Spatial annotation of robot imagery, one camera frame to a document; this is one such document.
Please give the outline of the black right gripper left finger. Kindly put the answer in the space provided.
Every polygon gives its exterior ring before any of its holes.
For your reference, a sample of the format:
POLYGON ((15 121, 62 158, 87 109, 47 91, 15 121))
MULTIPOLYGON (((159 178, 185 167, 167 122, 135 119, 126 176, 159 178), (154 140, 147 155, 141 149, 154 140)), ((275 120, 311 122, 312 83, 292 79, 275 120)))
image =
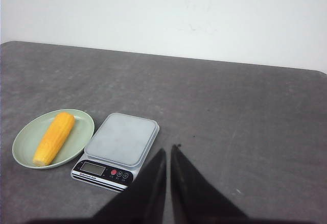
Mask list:
POLYGON ((160 149, 132 184, 99 212, 94 223, 162 223, 167 185, 167 155, 160 149))

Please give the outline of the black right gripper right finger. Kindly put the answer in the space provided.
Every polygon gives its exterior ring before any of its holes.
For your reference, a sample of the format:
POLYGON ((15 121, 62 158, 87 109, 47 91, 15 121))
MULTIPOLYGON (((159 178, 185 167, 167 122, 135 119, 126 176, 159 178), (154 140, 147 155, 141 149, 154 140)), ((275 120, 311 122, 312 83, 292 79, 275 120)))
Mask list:
POLYGON ((177 216, 187 223, 248 223, 249 217, 213 187, 176 145, 171 149, 171 190, 177 216))

